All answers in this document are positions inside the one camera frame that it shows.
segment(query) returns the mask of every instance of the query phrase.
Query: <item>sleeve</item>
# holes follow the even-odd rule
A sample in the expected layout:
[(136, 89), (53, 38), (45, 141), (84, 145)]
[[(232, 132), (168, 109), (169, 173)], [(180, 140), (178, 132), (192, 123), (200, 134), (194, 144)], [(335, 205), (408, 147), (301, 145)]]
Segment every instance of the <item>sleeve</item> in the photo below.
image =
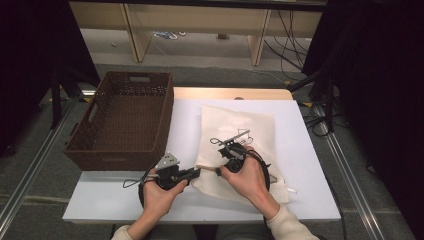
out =
[(283, 204), (277, 215), (267, 221), (267, 225), (276, 240), (318, 240)]
[(128, 235), (128, 232), (127, 232), (128, 228), (129, 228), (129, 225), (120, 227), (118, 230), (116, 230), (112, 240), (133, 240), (130, 237), (130, 235)]

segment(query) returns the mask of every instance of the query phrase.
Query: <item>white table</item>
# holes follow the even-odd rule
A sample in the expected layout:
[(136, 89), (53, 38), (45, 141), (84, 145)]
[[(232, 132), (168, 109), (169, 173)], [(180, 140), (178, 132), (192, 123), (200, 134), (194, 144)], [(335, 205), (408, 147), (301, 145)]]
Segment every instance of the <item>white table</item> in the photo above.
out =
[[(292, 100), (175, 99), (167, 151), (180, 161), (180, 168), (194, 166), (200, 139), (200, 107), (208, 104), (237, 111), (273, 114), (277, 162), (290, 193), (289, 210), (300, 220), (340, 219), (302, 116)], [(63, 216), (75, 223), (128, 223), (142, 207), (138, 185), (123, 188), (126, 179), (139, 179), (142, 172), (83, 172)], [(162, 223), (212, 224), (260, 222), (252, 206), (204, 195), (189, 186), (175, 200)]]

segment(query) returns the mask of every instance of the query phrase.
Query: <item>white cloth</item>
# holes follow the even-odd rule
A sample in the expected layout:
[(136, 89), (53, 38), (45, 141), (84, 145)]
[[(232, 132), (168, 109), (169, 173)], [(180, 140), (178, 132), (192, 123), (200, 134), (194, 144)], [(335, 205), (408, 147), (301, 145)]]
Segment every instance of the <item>white cloth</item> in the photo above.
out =
[[(217, 168), (227, 163), (228, 159), (223, 158), (221, 153), (218, 152), (223, 146), (212, 144), (210, 140), (217, 138), (225, 141), (246, 130), (250, 130), (248, 135), (240, 137), (237, 142), (246, 140), (248, 145), (252, 146), (267, 164), (271, 164), (268, 171), (274, 177), (274, 181), (271, 180), (270, 193), (279, 203), (289, 202), (287, 186), (275, 159), (275, 130), (274, 116), (272, 115), (236, 112), (203, 105), (200, 145), (196, 165)], [(213, 171), (201, 170), (200, 177), (194, 179), (192, 185), (210, 196), (250, 204), (225, 179), (218, 177)]]

